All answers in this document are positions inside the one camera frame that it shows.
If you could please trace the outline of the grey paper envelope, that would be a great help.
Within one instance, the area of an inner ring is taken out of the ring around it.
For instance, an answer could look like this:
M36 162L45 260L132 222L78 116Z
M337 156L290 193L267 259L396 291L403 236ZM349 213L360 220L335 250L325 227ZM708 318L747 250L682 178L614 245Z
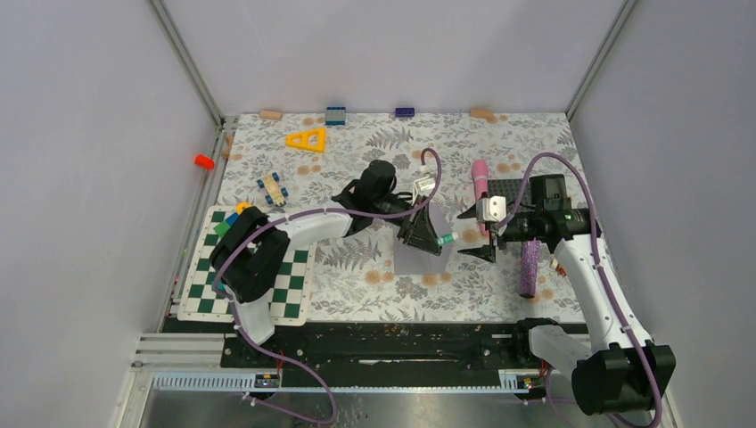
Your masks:
M436 202L429 204L430 221L439 237L452 235L453 229ZM425 251L409 247L393 238L393 267L396 276L439 275L446 270L452 244L442 246L442 253L435 256Z

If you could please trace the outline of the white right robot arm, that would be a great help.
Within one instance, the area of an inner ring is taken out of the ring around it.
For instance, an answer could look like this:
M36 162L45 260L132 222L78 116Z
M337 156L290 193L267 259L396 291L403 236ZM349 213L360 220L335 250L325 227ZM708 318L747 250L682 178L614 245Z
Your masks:
M520 366L544 360L570 378L586 415L659 411L676 367L668 345L655 344L638 322L615 274L593 211L572 206L563 175L525 181L532 210L521 211L493 192L486 173L472 176L475 203L462 218L475 218L490 243L466 254L495 261L507 243L543 243L563 268L579 301L590 338L584 345L550 319L519 322L511 353Z

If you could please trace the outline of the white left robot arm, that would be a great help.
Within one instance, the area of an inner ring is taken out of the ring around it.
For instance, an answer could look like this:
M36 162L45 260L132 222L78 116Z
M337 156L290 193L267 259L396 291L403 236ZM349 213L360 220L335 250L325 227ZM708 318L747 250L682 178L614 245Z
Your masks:
M396 170L373 160L360 178L348 183L322 208L294 214L243 210L210 254L215 282L232 303L236 328L245 339L242 354L266 366L276 354L267 294L291 250L356 235L375 219L398 227L399 242L433 256L442 253L428 210L429 197L395 193Z

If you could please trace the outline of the small glue stick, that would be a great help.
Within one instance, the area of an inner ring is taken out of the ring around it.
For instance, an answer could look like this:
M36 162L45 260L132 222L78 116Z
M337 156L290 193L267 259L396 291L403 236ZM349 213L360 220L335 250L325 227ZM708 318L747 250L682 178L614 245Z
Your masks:
M446 246L453 244L457 242L459 239L459 234L457 232L452 232L449 234L444 234L437 238L437 244L441 246Z

